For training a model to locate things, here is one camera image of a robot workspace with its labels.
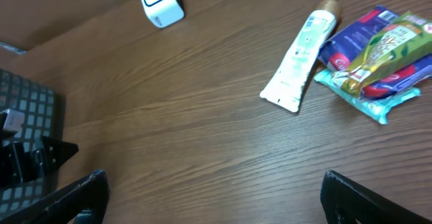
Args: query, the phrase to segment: cream tube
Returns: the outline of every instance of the cream tube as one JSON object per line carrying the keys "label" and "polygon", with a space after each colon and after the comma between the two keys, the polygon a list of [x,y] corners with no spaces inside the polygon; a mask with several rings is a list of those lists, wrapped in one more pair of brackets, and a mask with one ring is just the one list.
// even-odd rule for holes
{"label": "cream tube", "polygon": [[342,8],[337,1],[324,0],[313,11],[285,54],[260,97],[293,113],[300,107],[304,86],[317,60],[320,46],[336,26]]}

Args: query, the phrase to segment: blue snack package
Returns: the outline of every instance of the blue snack package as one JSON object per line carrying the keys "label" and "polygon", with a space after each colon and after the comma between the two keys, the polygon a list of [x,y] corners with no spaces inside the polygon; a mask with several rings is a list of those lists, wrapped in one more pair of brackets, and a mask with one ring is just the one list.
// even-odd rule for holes
{"label": "blue snack package", "polygon": [[332,89],[339,96],[341,96],[345,101],[350,103],[356,109],[362,111],[364,114],[378,121],[380,124],[387,124],[386,115],[390,112],[392,107],[412,99],[416,96],[421,95],[421,91],[418,88],[411,87],[403,92],[399,92],[393,96],[389,96],[385,99],[380,99],[376,101],[363,101],[361,99],[356,99],[348,93],[342,91],[336,85],[331,82],[330,69],[324,69],[322,72],[318,73],[314,80],[320,82]]}
{"label": "blue snack package", "polygon": [[318,59],[332,71],[345,70],[366,47],[373,35],[399,16],[382,5],[377,5],[346,28],[340,30],[321,46]]}

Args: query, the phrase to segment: brown wall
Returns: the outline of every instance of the brown wall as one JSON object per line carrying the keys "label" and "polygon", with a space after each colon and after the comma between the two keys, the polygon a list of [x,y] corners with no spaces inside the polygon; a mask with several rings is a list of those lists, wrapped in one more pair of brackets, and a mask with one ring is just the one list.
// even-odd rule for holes
{"label": "brown wall", "polygon": [[31,49],[128,0],[0,0],[0,40]]}

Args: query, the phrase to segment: wooden table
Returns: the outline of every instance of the wooden table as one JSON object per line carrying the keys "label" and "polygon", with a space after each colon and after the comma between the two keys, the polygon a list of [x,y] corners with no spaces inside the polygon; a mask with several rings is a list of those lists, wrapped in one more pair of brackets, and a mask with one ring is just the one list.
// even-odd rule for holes
{"label": "wooden table", "polygon": [[[106,223],[325,223],[333,169],[432,218],[432,84],[382,126],[312,82],[295,115],[259,98],[321,0],[184,0],[157,30],[139,0],[6,69],[67,97],[80,152],[60,187],[107,171]],[[431,17],[431,0],[338,0],[340,28],[386,5]]]}

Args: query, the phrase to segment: light blue wrapper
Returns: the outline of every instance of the light blue wrapper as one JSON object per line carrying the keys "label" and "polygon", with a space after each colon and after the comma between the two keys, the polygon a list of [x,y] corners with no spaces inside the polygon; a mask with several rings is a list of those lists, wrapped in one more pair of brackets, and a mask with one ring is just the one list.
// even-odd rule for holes
{"label": "light blue wrapper", "polygon": [[408,99],[412,99],[413,97],[420,96],[421,94],[420,89],[412,87],[405,90],[404,92],[399,92],[385,99],[364,101],[350,96],[346,92],[340,90],[340,88],[337,86],[333,85],[331,82],[331,70],[329,69],[324,69],[322,72],[318,73],[314,77],[314,80],[330,87],[330,89],[345,99],[345,101],[350,103],[356,109],[367,114],[369,117],[378,121],[380,124],[387,124],[387,118],[385,116],[390,112],[392,107],[395,107],[396,105],[399,105]]}

